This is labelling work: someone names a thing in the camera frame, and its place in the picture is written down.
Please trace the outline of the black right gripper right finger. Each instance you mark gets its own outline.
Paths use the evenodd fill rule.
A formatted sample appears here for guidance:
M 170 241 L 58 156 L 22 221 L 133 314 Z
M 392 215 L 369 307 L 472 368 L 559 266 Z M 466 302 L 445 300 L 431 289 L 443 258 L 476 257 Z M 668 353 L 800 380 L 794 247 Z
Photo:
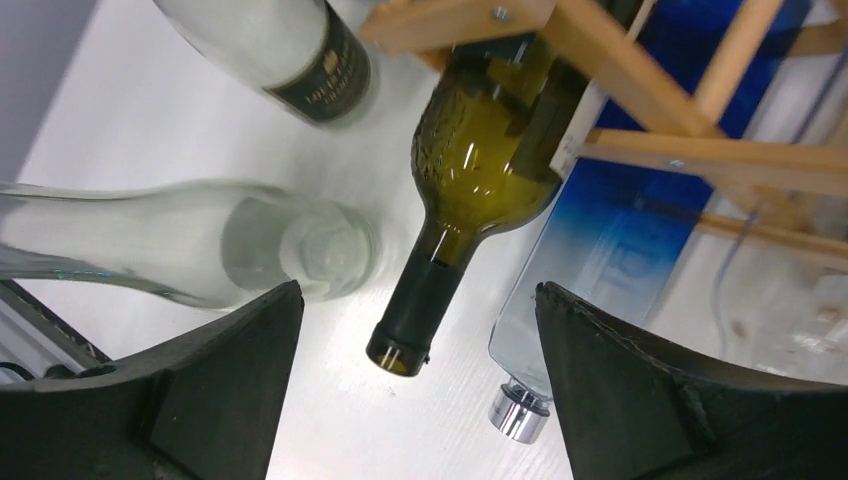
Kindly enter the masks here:
M 748 369 L 553 283 L 535 315 L 577 479 L 843 479 L 847 390 Z

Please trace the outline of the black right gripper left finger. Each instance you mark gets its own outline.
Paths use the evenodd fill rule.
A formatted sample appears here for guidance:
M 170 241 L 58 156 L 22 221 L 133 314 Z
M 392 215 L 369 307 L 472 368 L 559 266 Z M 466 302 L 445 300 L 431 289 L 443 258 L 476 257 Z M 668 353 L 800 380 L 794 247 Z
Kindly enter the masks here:
M 2 477 L 264 478 L 303 312 L 290 281 L 137 354 L 3 386 Z

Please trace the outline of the clear bottle with dark label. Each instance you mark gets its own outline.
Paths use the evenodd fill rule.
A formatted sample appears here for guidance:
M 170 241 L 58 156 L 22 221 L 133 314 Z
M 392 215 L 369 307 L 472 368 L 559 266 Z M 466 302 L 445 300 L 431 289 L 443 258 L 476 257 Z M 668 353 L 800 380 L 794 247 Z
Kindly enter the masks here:
M 108 284 L 231 310 L 289 281 L 310 301 L 345 296 L 369 279 L 376 256 L 363 214 L 257 182 L 1 187 L 5 279 Z

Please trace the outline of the green wine bottle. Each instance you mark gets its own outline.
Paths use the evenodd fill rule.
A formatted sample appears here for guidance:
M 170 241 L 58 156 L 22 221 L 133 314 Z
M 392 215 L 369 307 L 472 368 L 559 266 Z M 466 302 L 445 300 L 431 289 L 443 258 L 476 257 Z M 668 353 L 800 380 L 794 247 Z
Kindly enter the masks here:
M 381 369 L 418 374 L 479 244 L 551 202 L 550 162 L 586 84 L 539 37 L 451 54 L 413 135 L 425 221 L 366 348 Z

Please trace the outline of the clear bottle with black label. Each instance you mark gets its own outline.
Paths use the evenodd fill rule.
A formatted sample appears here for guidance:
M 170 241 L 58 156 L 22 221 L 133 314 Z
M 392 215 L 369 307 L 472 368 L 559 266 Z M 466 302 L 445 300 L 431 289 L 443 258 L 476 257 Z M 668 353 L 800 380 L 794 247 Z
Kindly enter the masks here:
M 327 1 L 159 1 L 201 56 L 302 121 L 340 129 L 376 99 L 376 68 Z

